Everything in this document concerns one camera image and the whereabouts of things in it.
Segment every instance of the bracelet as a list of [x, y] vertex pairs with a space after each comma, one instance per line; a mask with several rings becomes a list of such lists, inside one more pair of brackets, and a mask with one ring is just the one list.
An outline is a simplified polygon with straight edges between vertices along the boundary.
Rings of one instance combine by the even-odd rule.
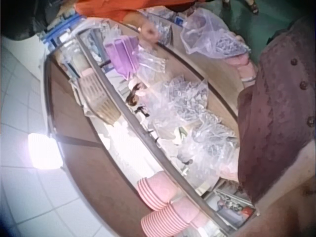
[[256, 77], [257, 76], [253, 76], [253, 77], [250, 77], [250, 78], [242, 78], [241, 81], [242, 82], [252, 82], [252, 81], [256, 80]]

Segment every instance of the white wall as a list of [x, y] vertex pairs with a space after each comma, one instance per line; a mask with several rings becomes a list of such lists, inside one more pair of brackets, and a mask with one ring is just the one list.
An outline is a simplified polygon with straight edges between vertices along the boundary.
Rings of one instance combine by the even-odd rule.
[[22, 41], [13, 41], [1, 37], [1, 44], [37, 79], [43, 79], [42, 65], [46, 46], [40, 41], [38, 36], [33, 36], [32, 38]]

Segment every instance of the green floor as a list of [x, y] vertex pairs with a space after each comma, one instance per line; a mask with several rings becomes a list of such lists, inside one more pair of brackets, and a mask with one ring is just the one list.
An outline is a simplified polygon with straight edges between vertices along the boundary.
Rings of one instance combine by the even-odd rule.
[[257, 63], [260, 52], [275, 31], [287, 26], [302, 14], [297, 0], [256, 0], [259, 14], [254, 15], [244, 0], [231, 0], [232, 9], [222, 9], [222, 0], [203, 7], [219, 15], [229, 28], [241, 35], [251, 47], [251, 59]]

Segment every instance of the purple container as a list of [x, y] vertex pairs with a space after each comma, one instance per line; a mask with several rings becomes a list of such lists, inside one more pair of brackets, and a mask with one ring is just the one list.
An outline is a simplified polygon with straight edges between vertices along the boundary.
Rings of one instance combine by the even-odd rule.
[[113, 43], [105, 45], [105, 50], [115, 70], [126, 80], [136, 73], [139, 68], [137, 59], [139, 40], [136, 36], [121, 36]]

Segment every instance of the shirt button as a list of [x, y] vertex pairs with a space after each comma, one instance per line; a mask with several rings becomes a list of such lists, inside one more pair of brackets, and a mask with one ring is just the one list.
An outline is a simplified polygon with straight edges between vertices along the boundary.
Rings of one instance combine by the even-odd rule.
[[293, 59], [291, 60], [291, 65], [293, 65], [293, 66], [296, 66], [296, 65], [297, 65], [297, 59], [296, 59], [296, 58], [293, 58]]
[[306, 89], [307, 89], [307, 86], [308, 86], [308, 83], [307, 83], [306, 81], [302, 81], [302, 82], [300, 83], [300, 88], [301, 88], [302, 90], [306, 90]]
[[315, 116], [309, 116], [307, 119], [308, 127], [315, 127]]

